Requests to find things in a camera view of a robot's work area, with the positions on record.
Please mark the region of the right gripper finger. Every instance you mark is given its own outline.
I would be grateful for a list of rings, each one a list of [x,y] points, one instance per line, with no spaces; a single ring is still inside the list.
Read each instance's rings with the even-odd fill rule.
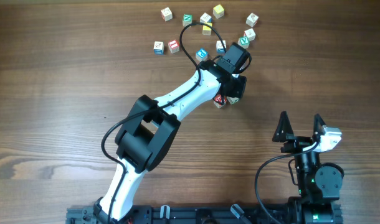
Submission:
[[[286,111],[282,111],[280,113],[280,118],[275,133],[273,134],[272,141],[287,142],[294,139],[295,135],[293,133],[288,114]]]
[[[324,135],[325,125],[323,118],[319,114],[314,115],[313,139],[319,139],[321,135]]]

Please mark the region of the red E block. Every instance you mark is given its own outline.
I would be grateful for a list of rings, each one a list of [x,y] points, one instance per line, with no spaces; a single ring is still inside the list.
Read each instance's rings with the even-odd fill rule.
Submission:
[[[217,108],[222,108],[224,105],[226,105],[227,98],[218,94],[213,98],[213,102]]]

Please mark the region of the white block blue bottom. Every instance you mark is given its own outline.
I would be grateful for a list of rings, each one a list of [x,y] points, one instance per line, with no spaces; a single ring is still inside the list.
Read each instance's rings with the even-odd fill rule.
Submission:
[[[224,40],[223,41],[218,40],[216,42],[216,52],[218,54],[224,54],[225,49],[226,49],[226,42]]]

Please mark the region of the green V block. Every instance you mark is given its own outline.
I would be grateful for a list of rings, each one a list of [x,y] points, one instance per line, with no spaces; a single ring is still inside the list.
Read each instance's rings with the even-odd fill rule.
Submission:
[[[242,48],[247,49],[249,47],[250,41],[249,38],[244,36],[244,37],[239,37],[238,42],[237,42]]]

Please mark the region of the white teal-edged block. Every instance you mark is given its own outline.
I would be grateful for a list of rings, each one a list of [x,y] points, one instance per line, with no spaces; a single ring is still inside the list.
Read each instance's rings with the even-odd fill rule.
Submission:
[[[239,101],[239,98],[233,98],[233,97],[227,97],[227,100],[228,100],[228,102],[230,103],[230,104],[235,104],[235,103],[237,103],[238,101]]]

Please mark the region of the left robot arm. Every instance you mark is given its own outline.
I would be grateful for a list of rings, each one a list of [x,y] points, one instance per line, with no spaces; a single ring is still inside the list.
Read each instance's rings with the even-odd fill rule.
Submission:
[[[128,116],[111,127],[118,146],[116,172],[106,195],[95,202],[94,214],[100,223],[123,223],[147,172],[164,159],[181,121],[201,104],[214,99],[242,98],[246,77],[242,75],[252,57],[233,43],[218,61],[196,65],[194,75],[172,92],[151,99],[139,97]]]

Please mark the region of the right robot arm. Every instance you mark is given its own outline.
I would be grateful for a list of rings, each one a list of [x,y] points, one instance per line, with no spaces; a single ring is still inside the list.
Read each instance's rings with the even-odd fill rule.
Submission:
[[[290,197],[284,223],[343,223],[340,199],[344,170],[331,162],[322,163],[320,154],[334,149],[341,141],[342,132],[329,127],[319,114],[314,116],[313,135],[296,136],[287,112],[280,114],[273,142],[282,142],[282,153],[287,153],[295,163],[293,184],[299,196]]]

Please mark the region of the yellow block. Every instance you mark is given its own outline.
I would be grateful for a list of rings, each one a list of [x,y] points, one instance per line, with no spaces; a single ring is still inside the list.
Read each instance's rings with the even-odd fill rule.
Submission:
[[[210,23],[210,22],[205,23],[202,27],[202,34],[203,35],[211,35],[211,33],[212,33],[211,27],[212,27],[212,23]]]

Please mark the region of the white picture block far right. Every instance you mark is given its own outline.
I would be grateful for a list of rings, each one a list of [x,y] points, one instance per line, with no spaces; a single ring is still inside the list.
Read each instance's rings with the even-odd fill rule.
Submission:
[[[250,27],[254,27],[258,22],[259,16],[251,12],[249,16],[246,18],[246,24]]]

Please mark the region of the red L block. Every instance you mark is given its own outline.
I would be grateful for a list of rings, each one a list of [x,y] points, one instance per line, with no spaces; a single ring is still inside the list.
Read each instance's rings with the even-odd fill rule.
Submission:
[[[180,46],[177,40],[171,40],[168,42],[169,50],[172,54],[180,51]]]

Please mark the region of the white block blue side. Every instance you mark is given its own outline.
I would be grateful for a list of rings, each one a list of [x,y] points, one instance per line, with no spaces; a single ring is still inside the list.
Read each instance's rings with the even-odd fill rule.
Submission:
[[[200,22],[201,23],[211,23],[212,22],[212,17],[208,14],[208,13],[204,13],[201,17],[200,17]]]

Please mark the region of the yellow-green top block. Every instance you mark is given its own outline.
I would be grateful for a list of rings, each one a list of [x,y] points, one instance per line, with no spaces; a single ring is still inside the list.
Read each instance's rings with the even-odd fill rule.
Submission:
[[[218,4],[215,7],[213,7],[212,13],[216,19],[219,19],[224,16],[225,9],[222,7],[221,4]]]

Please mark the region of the green N block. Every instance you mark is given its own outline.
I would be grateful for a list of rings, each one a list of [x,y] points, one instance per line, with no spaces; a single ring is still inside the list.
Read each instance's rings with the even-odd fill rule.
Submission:
[[[183,14],[183,26],[186,27],[192,23],[192,14]]]

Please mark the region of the white block top left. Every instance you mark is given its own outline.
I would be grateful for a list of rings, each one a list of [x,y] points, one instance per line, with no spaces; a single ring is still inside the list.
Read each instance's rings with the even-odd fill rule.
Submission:
[[[169,7],[166,7],[161,10],[161,16],[164,19],[164,21],[167,22],[173,18],[173,13]]]

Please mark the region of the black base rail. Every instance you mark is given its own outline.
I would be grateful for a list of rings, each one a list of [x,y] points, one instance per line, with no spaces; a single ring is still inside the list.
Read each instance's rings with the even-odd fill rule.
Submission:
[[[343,223],[339,205],[312,205],[302,207],[290,203],[268,205],[271,216],[280,223]],[[261,209],[255,207],[151,207],[134,206],[121,223],[159,224],[159,223],[273,223],[274,221]]]

